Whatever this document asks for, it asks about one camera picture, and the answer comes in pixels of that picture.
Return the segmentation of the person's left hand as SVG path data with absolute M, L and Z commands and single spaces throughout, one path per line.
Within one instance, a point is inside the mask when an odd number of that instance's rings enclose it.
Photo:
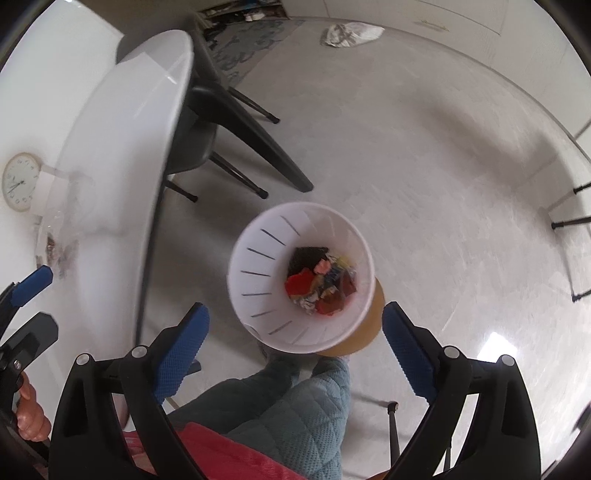
M 23 383 L 19 389 L 16 418 L 20 437 L 27 441 L 43 442 L 49 438 L 51 423 L 37 401 L 35 388 L 28 376 L 22 374 Z

